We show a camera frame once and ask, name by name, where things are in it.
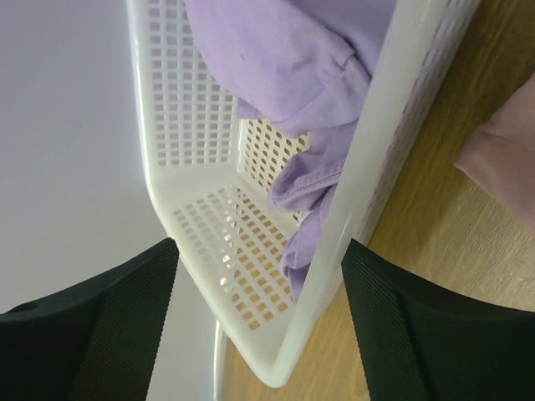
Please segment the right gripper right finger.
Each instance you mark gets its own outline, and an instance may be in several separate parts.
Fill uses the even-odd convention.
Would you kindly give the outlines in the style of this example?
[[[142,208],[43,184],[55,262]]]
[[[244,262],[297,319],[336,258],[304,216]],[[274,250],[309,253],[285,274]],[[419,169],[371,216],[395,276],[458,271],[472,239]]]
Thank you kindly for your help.
[[[462,296],[352,240],[344,285],[373,400],[532,400],[534,314]]]

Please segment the white plastic basket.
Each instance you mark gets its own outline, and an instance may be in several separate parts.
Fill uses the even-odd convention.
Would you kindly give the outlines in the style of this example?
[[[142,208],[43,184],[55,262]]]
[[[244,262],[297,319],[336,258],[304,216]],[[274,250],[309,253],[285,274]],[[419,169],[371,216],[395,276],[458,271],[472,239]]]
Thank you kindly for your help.
[[[210,75],[181,1],[131,1],[130,43],[145,183],[160,223],[227,335],[267,386],[289,379],[342,282],[351,239],[367,243],[478,8],[400,1],[303,296],[279,270],[301,216],[268,202],[285,162],[308,147],[260,119]]]

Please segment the purple t shirt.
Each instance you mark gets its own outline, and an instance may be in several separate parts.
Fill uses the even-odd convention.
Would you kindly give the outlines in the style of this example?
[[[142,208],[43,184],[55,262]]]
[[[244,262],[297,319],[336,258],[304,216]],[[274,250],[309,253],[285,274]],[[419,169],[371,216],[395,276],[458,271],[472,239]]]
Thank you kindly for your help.
[[[206,65],[242,119],[307,135],[272,183],[270,202],[305,217],[281,260],[299,297],[395,10],[392,1],[188,1]]]

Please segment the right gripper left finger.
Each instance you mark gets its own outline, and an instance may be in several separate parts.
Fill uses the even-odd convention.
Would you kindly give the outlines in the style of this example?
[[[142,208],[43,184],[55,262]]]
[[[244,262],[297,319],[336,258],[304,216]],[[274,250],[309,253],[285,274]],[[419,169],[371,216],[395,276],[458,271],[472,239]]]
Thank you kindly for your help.
[[[144,400],[176,278],[171,238],[1,316],[3,400]]]

